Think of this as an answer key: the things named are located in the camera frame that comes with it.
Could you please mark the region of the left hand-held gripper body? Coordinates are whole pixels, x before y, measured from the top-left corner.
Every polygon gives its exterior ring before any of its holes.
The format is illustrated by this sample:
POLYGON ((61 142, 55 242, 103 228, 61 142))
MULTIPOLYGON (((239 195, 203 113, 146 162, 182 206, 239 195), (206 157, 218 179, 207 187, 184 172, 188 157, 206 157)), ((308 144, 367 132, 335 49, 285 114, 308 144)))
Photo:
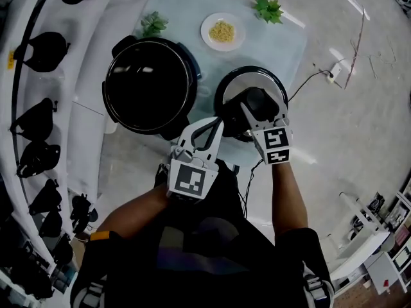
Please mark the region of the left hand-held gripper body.
POLYGON ((167 197, 190 203, 204 200, 218 175, 217 153, 215 144, 200 150, 187 139, 172 146, 167 165, 167 197))

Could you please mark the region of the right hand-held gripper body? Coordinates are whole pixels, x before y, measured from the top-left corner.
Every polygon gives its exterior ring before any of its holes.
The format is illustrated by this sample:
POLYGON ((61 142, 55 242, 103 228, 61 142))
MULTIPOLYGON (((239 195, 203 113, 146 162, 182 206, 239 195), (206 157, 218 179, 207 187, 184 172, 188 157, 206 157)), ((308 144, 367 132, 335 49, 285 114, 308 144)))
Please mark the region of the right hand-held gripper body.
POLYGON ((292 147, 292 130, 287 121, 267 120, 267 126, 250 131, 254 145, 266 165, 289 162, 292 147))

